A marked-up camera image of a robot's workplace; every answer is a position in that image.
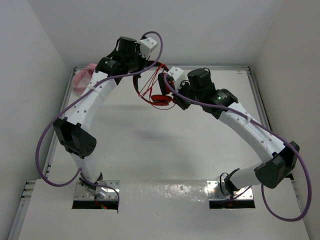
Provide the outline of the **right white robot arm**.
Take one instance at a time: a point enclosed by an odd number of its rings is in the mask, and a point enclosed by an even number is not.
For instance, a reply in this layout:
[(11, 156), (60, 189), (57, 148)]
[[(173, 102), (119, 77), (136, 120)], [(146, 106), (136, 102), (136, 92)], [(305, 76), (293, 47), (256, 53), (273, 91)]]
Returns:
[(294, 152), (298, 152), (300, 147), (292, 141), (293, 148), (289, 148), (272, 133), (255, 125), (255, 119), (247, 113), (235, 95), (225, 88), (215, 87), (207, 68), (185, 73), (179, 67), (172, 67), (169, 76), (173, 78), (173, 86), (177, 91), (174, 99), (182, 109), (187, 109), (191, 104), (184, 98), (215, 105), (215, 108), (204, 106), (202, 109), (234, 130), (261, 161), (260, 164), (237, 168), (229, 173), (222, 188), (225, 195), (233, 195), (241, 188), (254, 185), (274, 189), (291, 173), (297, 161)]

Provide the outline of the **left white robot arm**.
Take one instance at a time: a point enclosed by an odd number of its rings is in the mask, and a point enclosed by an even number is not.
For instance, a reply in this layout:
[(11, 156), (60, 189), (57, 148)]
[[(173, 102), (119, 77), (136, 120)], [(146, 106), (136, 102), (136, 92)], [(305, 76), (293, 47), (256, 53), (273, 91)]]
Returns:
[(97, 145), (96, 138), (90, 134), (93, 118), (124, 75), (139, 72), (146, 67), (157, 45), (157, 41), (151, 37), (135, 40), (121, 36), (115, 49), (96, 65), (81, 95), (83, 99), (67, 111), (64, 118), (53, 123), (60, 144), (72, 156), (83, 177), (93, 184), (101, 177), (92, 157)]

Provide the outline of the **red black headphones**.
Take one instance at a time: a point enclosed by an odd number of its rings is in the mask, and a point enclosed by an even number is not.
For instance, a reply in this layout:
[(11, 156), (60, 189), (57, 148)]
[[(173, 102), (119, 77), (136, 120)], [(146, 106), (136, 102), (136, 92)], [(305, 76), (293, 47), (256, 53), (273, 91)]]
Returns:
[(153, 108), (170, 110), (176, 105), (176, 102), (173, 100), (173, 97), (170, 96), (171, 91), (164, 83), (164, 75), (168, 74), (169, 69), (161, 62), (156, 62), (154, 66), (156, 67), (155, 71), (143, 87), (139, 87), (139, 79), (141, 76), (133, 76), (132, 83), (134, 90), (144, 102)]

